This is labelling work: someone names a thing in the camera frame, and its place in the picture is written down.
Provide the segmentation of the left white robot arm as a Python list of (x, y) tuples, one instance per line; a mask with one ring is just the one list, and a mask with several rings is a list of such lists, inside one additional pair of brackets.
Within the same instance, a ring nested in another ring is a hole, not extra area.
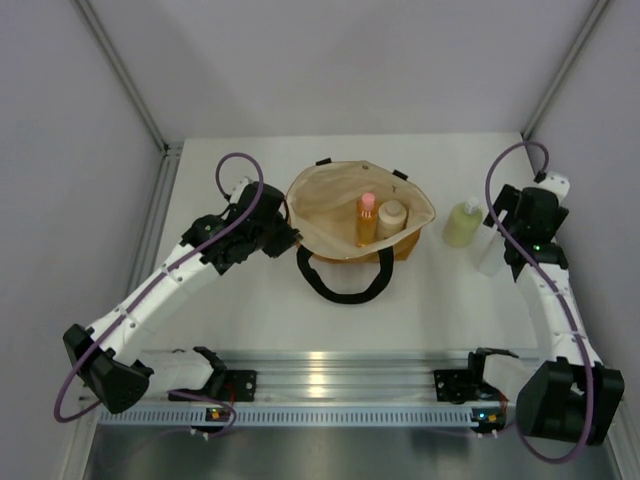
[(288, 223), (284, 193), (242, 179), (226, 210), (196, 219), (169, 257), (123, 303), (87, 327), (67, 329), (63, 343), (74, 375), (112, 414), (165, 392), (219, 397), (227, 367), (214, 352), (206, 347), (151, 352), (147, 341), (181, 305), (231, 267), (255, 252), (277, 258), (299, 238)]

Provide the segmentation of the green pump bottle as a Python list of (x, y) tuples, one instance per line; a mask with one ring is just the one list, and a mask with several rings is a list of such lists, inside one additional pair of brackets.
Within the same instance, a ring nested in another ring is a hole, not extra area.
[(453, 248), (468, 247), (482, 221), (483, 213), (476, 198), (455, 205), (443, 230), (444, 242)]

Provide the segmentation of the orange bottle pink cap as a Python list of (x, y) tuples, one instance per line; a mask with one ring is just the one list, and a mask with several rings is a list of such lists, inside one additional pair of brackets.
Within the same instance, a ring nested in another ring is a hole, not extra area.
[(360, 247), (370, 245), (376, 232), (376, 197), (373, 193), (363, 193), (357, 202), (356, 242)]

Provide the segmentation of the tan canvas tote bag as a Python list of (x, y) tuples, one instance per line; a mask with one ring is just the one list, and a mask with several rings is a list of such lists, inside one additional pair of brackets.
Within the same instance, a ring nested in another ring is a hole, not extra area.
[[(436, 218), (427, 195), (398, 170), (368, 161), (317, 162), (286, 193), (289, 224), (298, 229), (300, 273), (325, 300), (361, 305), (381, 294), (395, 263), (408, 259), (422, 229)], [(311, 260), (332, 264), (375, 263), (379, 271), (358, 293), (339, 293), (322, 280)]]

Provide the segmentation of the white bottle black cap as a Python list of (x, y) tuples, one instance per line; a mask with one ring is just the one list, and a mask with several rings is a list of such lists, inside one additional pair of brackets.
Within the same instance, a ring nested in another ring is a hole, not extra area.
[(504, 237), (499, 230), (496, 230), (480, 256), (478, 271), (489, 277), (495, 276), (506, 265), (504, 252)]

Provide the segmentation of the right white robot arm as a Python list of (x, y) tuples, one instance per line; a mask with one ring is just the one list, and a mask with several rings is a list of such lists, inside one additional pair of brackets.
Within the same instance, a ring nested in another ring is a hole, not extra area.
[(540, 365), (527, 370), (508, 350), (479, 349), (469, 357), (467, 389), (478, 397), (498, 390), (516, 406), (528, 436), (601, 444), (622, 399), (620, 371), (603, 365), (581, 322), (570, 286), (568, 260), (554, 237), (568, 211), (561, 197), (541, 186), (504, 185), (484, 220), (495, 235), (478, 269), (502, 270), (525, 301)]

